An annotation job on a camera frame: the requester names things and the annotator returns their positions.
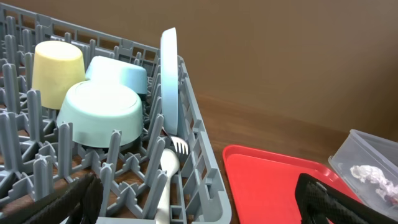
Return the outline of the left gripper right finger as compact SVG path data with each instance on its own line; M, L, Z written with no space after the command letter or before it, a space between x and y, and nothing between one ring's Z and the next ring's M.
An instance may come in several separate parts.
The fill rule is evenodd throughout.
M302 224L397 224L324 182L301 173L295 199Z

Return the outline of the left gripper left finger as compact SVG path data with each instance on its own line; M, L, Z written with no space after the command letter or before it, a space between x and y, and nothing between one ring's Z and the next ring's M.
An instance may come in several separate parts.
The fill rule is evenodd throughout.
M86 174L35 202L23 223L95 224L103 203L103 184L96 175Z

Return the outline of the white napkin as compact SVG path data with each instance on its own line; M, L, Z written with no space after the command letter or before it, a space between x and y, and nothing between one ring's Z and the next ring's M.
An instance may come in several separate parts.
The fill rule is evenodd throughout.
M353 166L350 168L350 172L361 183L368 181L371 184L377 184L379 187L376 189L376 193L385 201L397 205L397 185L388 180L380 168L370 165Z

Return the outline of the green bowl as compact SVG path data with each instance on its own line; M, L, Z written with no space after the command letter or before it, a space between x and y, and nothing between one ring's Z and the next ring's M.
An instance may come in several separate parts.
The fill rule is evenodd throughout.
M71 123L72 140L91 147L108 147L114 130L120 145L135 141L143 131L142 101L119 83L83 81L69 88L57 116L57 125Z

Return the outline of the white plastic spoon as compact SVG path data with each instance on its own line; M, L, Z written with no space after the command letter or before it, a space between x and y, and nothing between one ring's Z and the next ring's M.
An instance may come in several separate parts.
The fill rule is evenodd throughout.
M179 169L180 162L176 153L170 149L164 149L160 159L161 168L166 171L167 181L162 191L161 198L157 207L157 213L154 220L156 224L169 224L170 223L170 183L173 175Z

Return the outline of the white plastic fork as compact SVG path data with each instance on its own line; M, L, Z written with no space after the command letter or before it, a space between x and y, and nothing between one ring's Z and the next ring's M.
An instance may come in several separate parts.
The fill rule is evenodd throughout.
M189 148L187 142L184 139L168 134L165 128L162 128L162 131L171 140L177 153L188 155Z

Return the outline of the light blue bowl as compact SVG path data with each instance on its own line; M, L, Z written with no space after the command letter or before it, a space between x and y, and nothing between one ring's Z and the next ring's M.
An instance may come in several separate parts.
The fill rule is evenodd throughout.
M122 62L113 58L95 56L86 73L86 80L120 83L137 94L147 94L147 72L138 65Z

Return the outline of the yellow plastic cup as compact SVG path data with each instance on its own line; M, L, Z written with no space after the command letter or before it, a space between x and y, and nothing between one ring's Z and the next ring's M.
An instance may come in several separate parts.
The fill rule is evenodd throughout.
M42 106L59 110L68 89L85 80L82 51L68 42L48 40L35 46L32 89Z

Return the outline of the light blue plate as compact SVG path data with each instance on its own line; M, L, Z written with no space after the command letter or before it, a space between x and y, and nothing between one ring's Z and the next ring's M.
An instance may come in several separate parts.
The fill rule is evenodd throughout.
M161 97L164 128L176 135L178 130L178 55L176 28L167 29L160 40Z

